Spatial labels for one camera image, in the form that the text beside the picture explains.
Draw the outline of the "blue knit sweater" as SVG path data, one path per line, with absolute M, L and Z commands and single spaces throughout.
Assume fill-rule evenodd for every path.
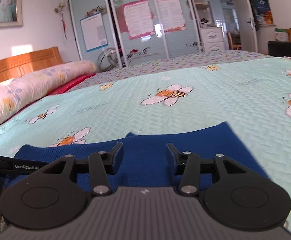
M 76 159 L 87 159 L 93 152 L 109 151 L 117 142 L 123 143 L 124 158 L 117 174 L 109 176 L 112 189 L 118 186 L 178 185 L 181 176 L 171 177 L 168 170 L 169 165 L 165 157 L 167 143 L 172 143 L 180 152 L 190 151 L 199 154 L 203 159 L 212 159 L 216 154 L 224 154 L 269 179 L 227 122 L 180 134 L 136 135 L 130 132 L 122 139 L 93 144 L 72 144 L 49 148 L 24 145 L 18 150 L 15 158 L 51 163 L 66 154 L 73 154 Z

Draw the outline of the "rolled floral duvet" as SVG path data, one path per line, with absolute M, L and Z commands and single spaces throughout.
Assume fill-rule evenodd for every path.
M 91 61 L 59 64 L 0 83 L 0 124 L 15 113 L 82 75 L 97 71 Z

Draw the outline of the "red pillow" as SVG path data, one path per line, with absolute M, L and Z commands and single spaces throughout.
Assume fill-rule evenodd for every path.
M 67 91 L 69 91 L 71 88 L 75 87 L 76 85 L 82 83 L 83 81 L 85 81 L 86 79 L 95 76 L 96 73 L 93 74 L 89 74 L 89 75 L 81 75 L 78 76 L 76 78 L 74 78 L 73 80 L 65 83 L 64 85 L 61 85 L 60 87 L 54 89 L 53 91 L 49 92 L 47 94 L 47 96 L 49 95 L 57 95 L 57 94 L 64 94 Z

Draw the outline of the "wooden headboard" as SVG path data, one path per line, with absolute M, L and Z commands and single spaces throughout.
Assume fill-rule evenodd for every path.
M 62 64 L 58 47 L 32 51 L 0 60 L 0 83 Z

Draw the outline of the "mint bee-print quilt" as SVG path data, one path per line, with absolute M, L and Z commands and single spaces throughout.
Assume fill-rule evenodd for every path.
M 84 128 L 86 143 L 129 132 L 172 134 L 227 122 L 291 197 L 291 61 L 266 58 L 174 69 L 47 96 L 0 126 L 0 155 L 53 146 Z M 291 213 L 288 217 L 291 230 Z

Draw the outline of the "white electric fan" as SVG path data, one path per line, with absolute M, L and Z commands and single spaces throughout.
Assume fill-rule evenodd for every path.
M 98 56 L 97 68 L 99 72 L 108 72 L 120 67 L 120 57 L 115 48 L 106 48 Z

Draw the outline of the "white drawer cabinet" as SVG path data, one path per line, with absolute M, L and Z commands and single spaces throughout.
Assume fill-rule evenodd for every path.
M 205 53 L 225 50 L 221 27 L 201 28 L 200 37 Z

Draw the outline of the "white door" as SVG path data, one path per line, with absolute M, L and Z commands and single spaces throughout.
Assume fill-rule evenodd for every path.
M 250 0 L 233 0 L 233 2 L 238 18 L 241 49 L 257 52 L 257 33 Z

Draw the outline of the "sliding glass wardrobe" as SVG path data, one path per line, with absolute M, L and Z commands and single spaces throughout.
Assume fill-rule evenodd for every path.
M 200 52 L 191 0 L 68 0 L 79 56 L 97 66 L 115 48 L 120 68 Z

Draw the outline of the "black sofa chair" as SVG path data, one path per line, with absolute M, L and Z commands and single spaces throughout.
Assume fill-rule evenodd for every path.
M 291 43 L 269 41 L 268 51 L 270 56 L 274 57 L 291 57 Z

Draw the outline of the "green white box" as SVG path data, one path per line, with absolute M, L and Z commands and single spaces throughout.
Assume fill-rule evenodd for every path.
M 275 28 L 274 33 L 275 33 L 276 41 L 278 42 L 290 41 L 288 29 Z

